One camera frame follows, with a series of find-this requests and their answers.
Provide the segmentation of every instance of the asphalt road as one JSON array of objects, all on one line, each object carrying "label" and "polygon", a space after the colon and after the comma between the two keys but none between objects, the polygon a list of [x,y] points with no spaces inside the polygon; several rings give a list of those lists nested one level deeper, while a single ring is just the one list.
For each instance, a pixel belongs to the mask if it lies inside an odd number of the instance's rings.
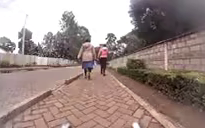
[{"label": "asphalt road", "polygon": [[15,104],[55,87],[56,82],[81,73],[80,67],[0,73],[0,115]]}]

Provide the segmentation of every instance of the leg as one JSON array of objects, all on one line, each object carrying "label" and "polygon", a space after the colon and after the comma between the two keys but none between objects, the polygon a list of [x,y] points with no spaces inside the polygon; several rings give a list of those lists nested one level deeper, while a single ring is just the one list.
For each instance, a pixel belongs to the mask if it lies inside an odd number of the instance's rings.
[{"label": "leg", "polygon": [[91,79],[91,76],[90,76],[91,71],[92,71],[92,68],[88,68],[88,79],[89,79],[89,80]]},{"label": "leg", "polygon": [[87,69],[84,69],[85,78],[87,78]]},{"label": "leg", "polygon": [[105,74],[106,68],[107,68],[107,58],[104,58],[104,76],[106,75]]},{"label": "leg", "polygon": [[103,75],[105,75],[105,68],[106,68],[105,66],[106,66],[105,58],[102,58],[102,59],[101,59],[101,67],[102,67],[101,70],[102,70],[102,74],[103,74]]},{"label": "leg", "polygon": [[100,58],[100,73],[103,74],[102,59]]}]

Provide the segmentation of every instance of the brick sidewalk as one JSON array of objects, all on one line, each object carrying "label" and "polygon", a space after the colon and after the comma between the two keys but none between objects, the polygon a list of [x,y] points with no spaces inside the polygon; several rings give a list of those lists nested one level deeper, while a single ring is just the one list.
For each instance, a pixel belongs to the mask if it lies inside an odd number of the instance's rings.
[{"label": "brick sidewalk", "polygon": [[93,80],[83,78],[63,86],[24,113],[6,128],[61,128],[68,120],[74,128],[163,128],[109,75],[96,71]]}]

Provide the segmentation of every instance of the beige jacket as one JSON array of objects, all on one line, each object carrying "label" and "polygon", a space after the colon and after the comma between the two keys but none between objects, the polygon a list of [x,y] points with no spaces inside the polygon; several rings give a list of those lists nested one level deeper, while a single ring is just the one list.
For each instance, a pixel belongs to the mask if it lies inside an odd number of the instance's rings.
[{"label": "beige jacket", "polygon": [[78,59],[82,59],[82,61],[93,61],[96,59],[96,52],[91,43],[86,42],[82,45]]}]

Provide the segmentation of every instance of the wall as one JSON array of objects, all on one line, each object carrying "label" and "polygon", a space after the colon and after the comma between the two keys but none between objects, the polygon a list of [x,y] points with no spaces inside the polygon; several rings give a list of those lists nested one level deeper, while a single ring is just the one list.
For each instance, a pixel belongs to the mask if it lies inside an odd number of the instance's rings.
[{"label": "wall", "polygon": [[0,53],[0,62],[9,61],[10,64],[14,65],[28,65],[36,63],[36,65],[67,65],[74,64],[74,61],[70,61],[62,58],[48,58],[48,57],[38,57],[30,55],[21,55],[21,54],[4,54]]},{"label": "wall", "polygon": [[143,59],[149,68],[205,72],[205,29],[161,41],[114,59],[110,61],[110,66],[125,66],[128,58]]}]

